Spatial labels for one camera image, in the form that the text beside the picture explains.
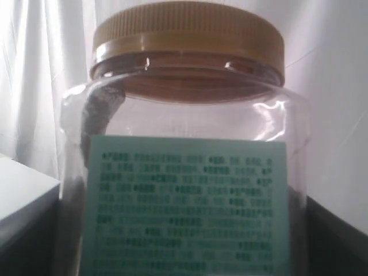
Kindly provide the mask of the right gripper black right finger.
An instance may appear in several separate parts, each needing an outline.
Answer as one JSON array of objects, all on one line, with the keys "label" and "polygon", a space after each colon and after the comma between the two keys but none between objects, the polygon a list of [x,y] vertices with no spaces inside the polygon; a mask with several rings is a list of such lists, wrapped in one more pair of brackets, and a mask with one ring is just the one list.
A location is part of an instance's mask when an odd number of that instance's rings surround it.
[{"label": "right gripper black right finger", "polygon": [[367,235],[310,197],[305,235],[307,275],[367,276]]}]

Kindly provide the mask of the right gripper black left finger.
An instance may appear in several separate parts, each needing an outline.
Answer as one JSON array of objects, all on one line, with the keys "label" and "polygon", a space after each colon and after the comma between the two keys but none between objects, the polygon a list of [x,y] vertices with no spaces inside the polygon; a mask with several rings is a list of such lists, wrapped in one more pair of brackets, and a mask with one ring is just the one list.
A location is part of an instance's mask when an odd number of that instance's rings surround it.
[{"label": "right gripper black left finger", "polygon": [[1,275],[51,275],[58,211],[56,201],[1,220]]}]

